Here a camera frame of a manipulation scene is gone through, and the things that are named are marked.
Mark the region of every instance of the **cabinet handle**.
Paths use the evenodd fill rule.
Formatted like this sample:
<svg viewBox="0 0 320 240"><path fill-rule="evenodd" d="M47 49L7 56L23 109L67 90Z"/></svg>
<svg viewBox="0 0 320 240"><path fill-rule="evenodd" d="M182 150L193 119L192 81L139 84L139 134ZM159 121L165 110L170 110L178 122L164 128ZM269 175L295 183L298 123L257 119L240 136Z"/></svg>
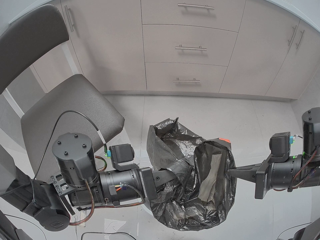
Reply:
<svg viewBox="0 0 320 240"><path fill-rule="evenodd" d="M298 43L296 43L297 50L299 49L299 46L300 46L301 40L302 40L302 38L303 38L304 31L305 31L305 30L303 30L303 32L302 32L302 31L300 31L300 32L301 32L301 38L300 38L299 42L298 42Z"/></svg>
<svg viewBox="0 0 320 240"><path fill-rule="evenodd" d="M173 80L174 83L200 83L200 80L196 80L195 78L193 80L179 80L177 77L177 80Z"/></svg>
<svg viewBox="0 0 320 240"><path fill-rule="evenodd" d="M177 47L175 47L176 50L193 50L193 51L206 51L207 48L202 48L201 46L199 46L199 48L197 47L183 47L182 45L179 45Z"/></svg>
<svg viewBox="0 0 320 240"><path fill-rule="evenodd" d="M296 31L297 25L296 25L295 27L292 27L292 28L293 28L293 33L292 33L291 38L290 38L290 39L288 39L288 41L289 41L288 46L290 46L290 44L291 44L291 42L292 42L292 39L294 38L294 32Z"/></svg>
<svg viewBox="0 0 320 240"><path fill-rule="evenodd" d="M178 6L194 7L194 8L203 8L203 9L214 10L214 7L211 7L211 6L208 6L208 5L186 4L185 2L184 2L184 3L179 3Z"/></svg>
<svg viewBox="0 0 320 240"><path fill-rule="evenodd" d="M66 10L66 18L68 19L70 30L71 30L71 32L73 32L74 31L74 29L73 29L74 24L72 24L72 22L71 22L71 18L70 18L70 14L69 14L70 8L68 8L68 6L65 5L64 9Z"/></svg>

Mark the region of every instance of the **orange tag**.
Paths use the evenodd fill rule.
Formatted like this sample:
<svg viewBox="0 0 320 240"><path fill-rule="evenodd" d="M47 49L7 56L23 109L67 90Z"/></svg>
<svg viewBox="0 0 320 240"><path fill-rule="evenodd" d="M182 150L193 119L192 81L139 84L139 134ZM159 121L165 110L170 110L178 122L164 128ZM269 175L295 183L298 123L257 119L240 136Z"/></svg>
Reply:
<svg viewBox="0 0 320 240"><path fill-rule="evenodd" d="M228 139L226 139L226 138L219 138L219 139L222 140L222 141L231 143L230 140L228 140Z"/></svg>

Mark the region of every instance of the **floor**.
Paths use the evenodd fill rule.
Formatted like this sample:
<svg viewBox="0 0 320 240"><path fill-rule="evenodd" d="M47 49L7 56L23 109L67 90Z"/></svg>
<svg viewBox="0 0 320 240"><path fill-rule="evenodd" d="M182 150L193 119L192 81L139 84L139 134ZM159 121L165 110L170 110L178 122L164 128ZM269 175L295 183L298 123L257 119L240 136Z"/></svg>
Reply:
<svg viewBox="0 0 320 240"><path fill-rule="evenodd" d="M149 126L166 118L179 117L181 124L205 139L229 139L236 166L262 162L269 155L269 139L274 133L290 131L300 134L291 105L286 102L138 95L112 95L106 98L124 116L125 129L141 167L150 166L146 153ZM301 150L302 141L298 139L291 147L291 154L301 153ZM77 235L80 239L83 232L105 230L125 231L138 240L274 240L287 228L310 222L310 188L294 190L292 193L270 190L263 200L254 199L254 188L253 183L239 179L235 202L226 221L212 229L198 232L169 229L138 206L96 210L85 228L77 227ZM9 213L3 200L0 200L0 209ZM17 210L11 214L30 219ZM34 240L43 239L38 231L35 233L28 224L26 227ZM298 229L286 231L281 238L293 237ZM47 240L76 239L72 227L61 232L45 231L45 234ZM93 238L129 239L125 235L85 235L83 240Z"/></svg>

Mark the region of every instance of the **black chair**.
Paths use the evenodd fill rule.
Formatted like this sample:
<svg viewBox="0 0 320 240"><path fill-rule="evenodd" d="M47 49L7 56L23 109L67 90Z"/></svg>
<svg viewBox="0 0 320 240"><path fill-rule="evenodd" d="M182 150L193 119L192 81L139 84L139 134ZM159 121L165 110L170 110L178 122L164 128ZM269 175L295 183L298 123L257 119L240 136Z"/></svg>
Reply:
<svg viewBox="0 0 320 240"><path fill-rule="evenodd" d="M62 15L53 5L40 6L16 20L0 36L0 93L26 68L55 46L69 40ZM21 118L26 151L36 172L58 116L76 110L90 118L108 142L119 134L125 119L82 75L75 74L47 93ZM103 146L95 128L85 118L66 113L59 120L45 154L38 180L50 182L59 167L51 150L61 134L78 132L88 135L96 151Z"/></svg>

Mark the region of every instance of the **black plastic bag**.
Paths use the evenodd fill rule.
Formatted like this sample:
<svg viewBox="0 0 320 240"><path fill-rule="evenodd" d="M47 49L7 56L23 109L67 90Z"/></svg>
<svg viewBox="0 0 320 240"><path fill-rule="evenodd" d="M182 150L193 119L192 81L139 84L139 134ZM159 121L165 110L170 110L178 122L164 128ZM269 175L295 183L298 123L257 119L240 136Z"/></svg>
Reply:
<svg viewBox="0 0 320 240"><path fill-rule="evenodd" d="M226 174L236 167L228 140L205 140L176 118L151 125L146 148L155 170L165 168L177 176L158 187L158 198L150 201L159 222L180 231L198 231L226 220L237 184Z"/></svg>

